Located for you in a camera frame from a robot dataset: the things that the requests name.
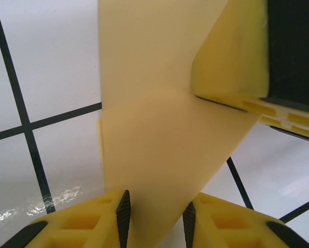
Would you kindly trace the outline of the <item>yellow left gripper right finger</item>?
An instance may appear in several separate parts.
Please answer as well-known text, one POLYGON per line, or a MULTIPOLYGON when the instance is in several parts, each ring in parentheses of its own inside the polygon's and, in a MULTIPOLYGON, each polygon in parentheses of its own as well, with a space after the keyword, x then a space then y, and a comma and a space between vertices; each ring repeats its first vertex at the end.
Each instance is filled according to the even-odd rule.
POLYGON ((282 221, 205 193, 189 203, 182 218, 187 247, 309 247, 282 221))

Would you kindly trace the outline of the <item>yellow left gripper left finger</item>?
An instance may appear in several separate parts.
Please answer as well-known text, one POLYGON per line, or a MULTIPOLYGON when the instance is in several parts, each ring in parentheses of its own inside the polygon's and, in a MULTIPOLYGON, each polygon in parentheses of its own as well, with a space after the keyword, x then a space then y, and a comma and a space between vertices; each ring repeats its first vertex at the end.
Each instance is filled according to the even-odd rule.
POLYGON ((128 190, 111 192, 40 217, 5 247, 127 247, 131 216, 128 190))

